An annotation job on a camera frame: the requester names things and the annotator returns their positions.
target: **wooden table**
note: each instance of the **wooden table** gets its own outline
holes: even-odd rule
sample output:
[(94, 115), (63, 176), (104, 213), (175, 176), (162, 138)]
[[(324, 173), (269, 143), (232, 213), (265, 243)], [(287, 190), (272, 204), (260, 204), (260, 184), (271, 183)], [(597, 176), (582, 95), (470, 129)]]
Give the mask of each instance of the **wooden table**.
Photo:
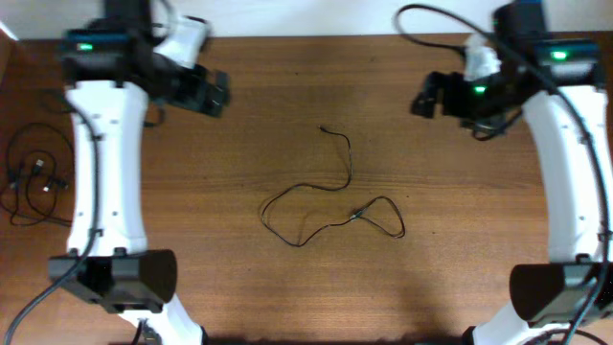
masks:
[[(598, 38), (613, 71), (612, 35)], [(429, 72), (462, 69), (452, 54), (395, 36), (228, 38), (216, 39), (200, 63), (230, 74), (232, 104), (221, 119), (169, 108), (163, 126), (145, 131), (142, 200), (149, 248), (176, 253), (178, 293), (211, 336), (459, 335), (507, 303), (514, 265), (547, 262), (546, 203), (526, 125), (480, 143), (454, 119), (408, 113)], [(41, 90), (60, 87), (55, 43), (15, 48), (0, 92), (1, 148), (31, 121), (70, 132), (67, 117), (39, 105)], [(354, 182), (341, 193), (288, 196), (275, 207), (273, 224), (295, 241), (386, 195), (404, 215), (404, 239), (355, 222), (296, 249), (262, 227), (262, 202), (283, 188), (346, 178), (344, 143), (318, 125), (352, 139)], [(20, 150), (44, 145), (68, 167), (57, 138), (29, 140)], [(70, 217), (73, 203), (72, 190), (64, 193), (60, 214)], [(397, 226), (383, 205), (369, 213)], [(2, 218), (2, 333), (48, 285), (47, 259), (65, 252), (67, 236), (64, 228), (14, 228)], [(601, 321), (589, 329), (612, 339), (610, 327)], [(28, 316), (14, 344), (107, 344), (133, 333), (119, 317), (60, 291)]]

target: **black cable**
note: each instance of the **black cable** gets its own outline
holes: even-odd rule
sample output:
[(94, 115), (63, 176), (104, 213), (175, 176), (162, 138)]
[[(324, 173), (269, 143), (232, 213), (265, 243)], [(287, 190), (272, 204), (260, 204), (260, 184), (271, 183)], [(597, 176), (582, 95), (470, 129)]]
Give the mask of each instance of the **black cable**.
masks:
[(472, 130), (472, 137), (475, 140), (478, 140), (478, 141), (481, 141), (481, 142), (486, 142), (486, 141), (489, 141), (491, 139), (494, 139), (494, 138), (504, 134), (507, 131), (507, 129), (509, 129), (513, 125), (515, 125), (515, 123), (517, 123), (517, 120), (521, 119), (523, 116), (524, 116), (524, 112), (522, 110), (520, 110), (515, 115), (513, 115), (510, 119), (508, 119), (504, 124), (502, 124), (501, 126), (495, 128), (490, 134), (487, 134), (485, 136), (479, 136), (479, 132), (477, 131), (476, 128), (474, 128)]
[(595, 176), (597, 187), (598, 187), (599, 208), (600, 208), (599, 211), (601, 213), (601, 228), (602, 228), (602, 232), (599, 234), (599, 241), (602, 242), (602, 263), (601, 263), (600, 272), (598, 274), (598, 282), (588, 294), (588, 297), (586, 298), (585, 302), (579, 309), (575, 318), (572, 320), (571, 328), (568, 330), (568, 333), (564, 336), (564, 339), (562, 340), (562, 345), (569, 345), (570, 340), (573, 337), (573, 334), (577, 331), (583, 318), (585, 317), (587, 312), (591, 310), (592, 306), (596, 302), (596, 299), (601, 293), (602, 288), (604, 287), (604, 284), (606, 283), (606, 276), (607, 276), (608, 265), (609, 265), (609, 250), (610, 250), (610, 242), (611, 242), (612, 233), (611, 233), (610, 224), (609, 224), (608, 200), (607, 200), (606, 191), (604, 188), (604, 177), (602, 176), (601, 164), (598, 160), (598, 155), (596, 154), (596, 148), (594, 147), (594, 140), (593, 140), (592, 134), (587, 130), (587, 127), (585, 126), (583, 122), (583, 118), (581, 118), (581, 116), (579, 115), (579, 113), (577, 112), (573, 104), (571, 103), (571, 101), (568, 99), (568, 97), (566, 97), (566, 95), (564, 95), (559, 90), (556, 83), (553, 80), (551, 80), (547, 75), (545, 75), (543, 72), (541, 72), (536, 66), (532, 65), (529, 61), (527, 61), (524, 57), (522, 57), (519, 53), (515, 52), (513, 48), (511, 48), (509, 45), (507, 45), (502, 40), (498, 39), (498, 37), (496, 37), (494, 34), (486, 33), (483, 29), (479, 28), (475, 24), (467, 21), (464, 18), (461, 18), (460, 16), (454, 13), (451, 13), (449, 11), (445, 11), (445, 10), (442, 10), (436, 7), (427, 6), (427, 5), (413, 4), (413, 5), (403, 6), (402, 8), (400, 8), (400, 10), (398, 10), (397, 16), (403, 12), (413, 10), (413, 9), (422, 9), (422, 10), (432, 11), (432, 12), (446, 15), (450, 18), (453, 18), (467, 25), (469, 28), (471, 28), (475, 32), (485, 37), (487, 40), (489, 40), (489, 42), (491, 42), (496, 47), (498, 47), (498, 49), (504, 55), (506, 55), (508, 58), (511, 58), (518, 64), (522, 65), (526, 69), (526, 71), (528, 71), (533, 76), (535, 76), (543, 84), (544, 88), (547, 91), (549, 91), (550, 94), (559, 96), (562, 99), (562, 101), (566, 104), (568, 111), (571, 115), (571, 118), (573, 119), (573, 122), (575, 122), (575, 124), (579, 128), (581, 142), (587, 147), (588, 156), (591, 162), (592, 170), (594, 172), (594, 176)]
[(24, 307), (15, 318), (12, 320), (11, 325), (7, 329), (4, 337), (4, 345), (11, 345), (12, 337), (19, 327), (19, 324), (23, 319), (34, 309), (37, 305), (39, 305), (45, 298), (47, 298), (50, 294), (56, 291), (59, 287), (61, 287), (66, 281), (68, 281), (85, 263), (87, 257), (91, 253), (94, 243), (96, 242), (97, 236), (101, 234), (101, 229), (98, 229), (98, 223), (100, 218), (100, 149), (98, 148), (98, 141), (101, 137), (96, 133), (94, 127), (91, 122), (87, 119), (83, 113), (77, 109), (76, 107), (71, 105), (73, 112), (75, 112), (80, 119), (82, 120), (82, 124), (86, 126), (89, 131), (90, 139), (92, 141), (92, 151), (93, 151), (93, 211), (92, 211), (92, 222), (91, 227), (89, 229), (89, 239), (87, 241), (87, 245), (83, 250), (80, 257), (77, 259), (75, 264), (73, 264), (61, 277), (55, 280), (49, 287), (47, 287), (44, 291), (42, 291), (39, 295), (37, 295), (26, 307)]
[[(59, 135), (59, 137), (62, 139), (62, 141), (64, 142), (64, 144), (66, 145), (66, 147), (70, 150), (70, 154), (72, 157), (75, 156), (75, 148), (73, 147), (72, 143), (70, 142), (70, 139), (68, 139), (68, 137), (62, 133), (59, 129), (55, 128), (54, 126), (51, 126), (49, 124), (45, 124), (45, 123), (29, 123), (23, 127), (21, 127), (20, 129), (18, 129), (11, 137), (11, 139), (9, 139), (9, 143), (7, 144), (7, 148), (5, 150), (5, 162), (6, 162), (6, 169), (7, 169), (7, 175), (11, 175), (11, 150), (14, 147), (15, 143), (17, 142), (17, 139), (19, 139), (22, 135), (24, 135), (25, 133), (27, 133), (30, 129), (34, 128), (34, 127), (41, 127), (41, 128), (45, 128), (48, 130), (51, 130), (53, 133)], [(75, 161), (74, 159), (72, 160), (72, 166), (73, 166), (73, 170), (75, 168)]]
[[(536, 336), (533, 339), (529, 340), (525, 345), (537, 345), (537, 344), (542, 344), (545, 341), (549, 341), (554, 335), (557, 334), (566, 334), (567, 331), (566, 330), (554, 330), (554, 331), (548, 331), (542, 335)], [(588, 333), (586, 331), (582, 331), (582, 330), (577, 330), (577, 335), (579, 336), (583, 336), (585, 338), (588, 338), (592, 341), (594, 341), (595, 343), (597, 343), (598, 345), (608, 345), (604, 340), (600, 339), (599, 337)]]
[(460, 55), (462, 58), (466, 57), (465, 46), (426, 42), (424, 40), (415, 38), (412, 34), (409, 34), (406, 31), (404, 31), (404, 28), (402, 28), (402, 25), (400, 24), (400, 15), (402, 14), (402, 12), (403, 11), (398, 11), (396, 15), (394, 16), (394, 26), (396, 27), (397, 32), (400, 34), (402, 38), (410, 42), (413, 42), (415, 44), (419, 44), (420, 46), (429, 47), (429, 48), (447, 49), (447, 50), (450, 50)]
[[(52, 162), (52, 173), (51, 175), (49, 175), (48, 177), (48, 183), (50, 181), (54, 181), (57, 180), (56, 177), (56, 172), (57, 172), (57, 160), (56, 158), (47, 150), (45, 149), (35, 149), (35, 150), (31, 150), (28, 153), (25, 154), (25, 156), (23, 156), (21, 158), (21, 160), (19, 161), (19, 170), (16, 172), (15, 169), (11, 166), (11, 152), (14, 149), (16, 143), (19, 141), (19, 139), (24, 136), (26, 133), (28, 133), (29, 131), (35, 129), (35, 128), (42, 128), (45, 130), (49, 130), (51, 132), (53, 132), (54, 134), (58, 135), (62, 142), (64, 143), (64, 145), (68, 148), (68, 150), (70, 151), (70, 155), (71, 155), (71, 166), (72, 166), (72, 170), (75, 169), (75, 161), (74, 161), (74, 155), (75, 155), (75, 150), (74, 147), (72, 145), (72, 143), (70, 142), (70, 140), (68, 139), (68, 137), (66, 135), (64, 135), (59, 129), (55, 128), (54, 126), (45, 124), (45, 123), (29, 123), (23, 127), (21, 127), (20, 129), (18, 129), (11, 137), (11, 139), (9, 140), (6, 150), (5, 150), (5, 164), (6, 164), (6, 172), (7, 172), (7, 177), (8, 177), (8, 182), (7, 182), (7, 186), (5, 188), (2, 189), (2, 193), (0, 193), (0, 197), (2, 197), (4, 195), (4, 193), (6, 192), (7, 188), (9, 186), (13, 186), (14, 190), (15, 190), (15, 194), (14, 194), (14, 200), (15, 200), (15, 208), (13, 210), (9, 209), (9, 207), (7, 207), (7, 205), (4, 204), (4, 202), (2, 200), (0, 200), (0, 207), (2, 207), (3, 210), (5, 210), (6, 212), (8, 212), (11, 217), (10, 217), (10, 223), (11, 225), (14, 226), (34, 226), (37, 225), (41, 222), (51, 222), (53, 224), (58, 224), (58, 225), (66, 225), (66, 222), (70, 222), (70, 220), (68, 219), (63, 219), (63, 218), (57, 218), (53, 216), (53, 212), (55, 211), (56, 205), (57, 205), (57, 189), (54, 191), (54, 198), (53, 198), (53, 205), (50, 208), (49, 212), (42, 212), (38, 207), (36, 207), (33, 203), (32, 200), (30, 198), (30, 184), (32, 182), (32, 179), (35, 176), (25, 176), (22, 175), (22, 173), (20, 172), (21, 169), (25, 166), (25, 161), (28, 159), (29, 156), (33, 155), (33, 154), (44, 154), (46, 155), (48, 158), (51, 159)], [(22, 180), (27, 178), (27, 183), (26, 183), (26, 193), (25, 193), (25, 197), (26, 197), (26, 201), (28, 203), (28, 206), (34, 210), (36, 213), (38, 213), (39, 215), (43, 216), (43, 218), (35, 218), (29, 215), (25, 215), (23, 213), (19, 212), (19, 190), (20, 190), (20, 183)], [(32, 222), (28, 222), (28, 223), (21, 223), (21, 222), (15, 222), (15, 218), (21, 218), (21, 219), (29, 219), (29, 220), (33, 220)]]
[[(266, 211), (268, 210), (270, 205), (272, 205), (277, 200), (279, 200), (280, 198), (282, 198), (283, 196), (287, 195), (288, 193), (290, 193), (291, 191), (293, 191), (295, 189), (302, 188), (302, 187), (309, 187), (309, 188), (312, 188), (312, 189), (315, 189), (315, 190), (320, 190), (320, 191), (339, 192), (339, 191), (342, 191), (342, 190), (346, 189), (347, 187), (349, 187), (349, 185), (352, 183), (352, 179), (353, 179), (352, 142), (349, 140), (349, 138), (345, 134), (329, 131), (329, 130), (323, 128), (322, 126), (319, 126), (319, 129), (321, 129), (321, 131), (323, 131), (324, 133), (327, 133), (327, 134), (342, 136), (347, 141), (347, 147), (348, 147), (348, 152), (349, 152), (349, 164), (350, 164), (350, 169), (349, 169), (349, 174), (347, 176), (347, 181), (341, 187), (323, 187), (323, 186), (313, 185), (313, 184), (310, 184), (310, 183), (298, 183), (298, 184), (295, 184), (295, 185), (289, 187), (288, 189), (284, 190), (279, 195), (275, 196), (270, 201), (268, 201), (268, 203), (262, 209), (262, 211), (261, 211), (261, 223), (264, 225), (264, 227), (266, 229), (268, 229), (270, 232), (272, 232), (273, 234), (275, 234), (279, 239), (281, 239), (287, 245), (291, 245), (291, 246), (297, 247), (297, 248), (300, 248), (300, 247), (306, 245), (311, 239), (313, 239), (317, 234), (319, 234), (320, 232), (322, 232), (325, 229), (328, 229), (330, 227), (337, 227), (337, 226), (347, 225), (347, 224), (349, 224), (349, 223), (351, 223), (351, 222), (353, 222), (354, 220), (357, 220), (357, 219), (362, 219), (362, 220), (365, 220), (365, 221), (369, 222), (371, 225), (373, 225), (376, 228), (378, 228), (381, 232), (385, 233), (386, 235), (388, 235), (388, 236), (390, 236), (392, 238), (395, 238), (395, 239), (403, 238), (405, 233), (406, 233), (406, 230), (405, 230), (405, 226), (404, 226), (404, 219), (402, 218), (402, 213), (400, 212), (400, 210), (398, 209), (396, 204), (389, 197), (384, 196), (384, 195), (378, 196), (378, 197), (372, 199), (371, 201), (369, 201), (366, 205), (362, 206), (357, 211), (355, 211), (353, 213), (353, 215), (349, 219), (347, 219), (346, 221), (343, 221), (343, 222), (340, 222), (340, 223), (328, 224), (328, 225), (324, 225), (324, 226), (320, 227), (319, 229), (315, 230), (303, 242), (293, 243), (293, 242), (290, 242), (290, 241), (286, 240), (275, 229), (273, 229), (273, 227), (266, 221)], [(398, 219), (400, 220), (400, 224), (402, 225), (402, 229), (400, 230), (399, 233), (392, 234), (392, 233), (388, 232), (387, 230), (385, 230), (382, 226), (380, 226), (376, 222), (372, 221), (369, 218), (365, 218), (365, 217), (362, 216), (364, 214), (364, 212), (366, 212), (366, 210), (368, 210), (368, 208), (371, 207), (378, 200), (385, 200), (385, 201), (387, 201), (392, 206), (392, 208), (394, 209), (394, 212), (396, 212), (396, 214), (398, 216)]]
[(132, 339), (132, 345), (138, 345), (138, 341), (141, 339), (141, 334), (143, 333), (143, 328), (145, 326), (145, 320), (141, 320), (138, 322), (138, 327), (136, 328), (136, 334)]

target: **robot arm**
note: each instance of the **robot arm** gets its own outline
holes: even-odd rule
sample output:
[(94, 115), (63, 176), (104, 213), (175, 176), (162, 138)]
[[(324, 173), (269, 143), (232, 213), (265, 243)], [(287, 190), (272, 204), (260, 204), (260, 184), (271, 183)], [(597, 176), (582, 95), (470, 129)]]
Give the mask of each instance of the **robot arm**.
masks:
[[(515, 0), (494, 14), (494, 35), (560, 85), (577, 110), (580, 124), (559, 95), (542, 91), (525, 66), (470, 39), (464, 75), (433, 73), (413, 102), (412, 112), (457, 117), (462, 127), (493, 138), (509, 125), (506, 113), (520, 107), (538, 150), (550, 219), (550, 264), (521, 264), (511, 273), (511, 301), (488, 323), (470, 328), (465, 345), (517, 345), (544, 333), (566, 332), (588, 295), (601, 281), (603, 246), (609, 224), (602, 223), (602, 198), (613, 196), (605, 111), (605, 79), (598, 46), (588, 40), (555, 40), (546, 30), (540, 1)], [(582, 125), (591, 138), (586, 138)], [(599, 188), (594, 148), (604, 189)], [(612, 301), (607, 284), (581, 325), (608, 317)]]
[[(148, 250), (141, 215), (141, 137), (149, 100), (219, 116), (228, 101), (227, 78), (197, 58), (209, 29), (204, 20), (169, 13), (169, 35), (152, 35), (148, 0), (104, 1), (105, 17), (86, 30), (68, 32), (62, 45), (66, 100), (96, 132), (100, 162), (102, 235), (84, 265), (63, 288), (138, 326), (152, 344), (201, 345), (204, 329), (176, 295), (177, 263), (170, 250)], [(82, 254), (93, 215), (93, 153), (90, 133), (73, 117), (77, 197), (66, 256), (49, 261), (57, 279)]]

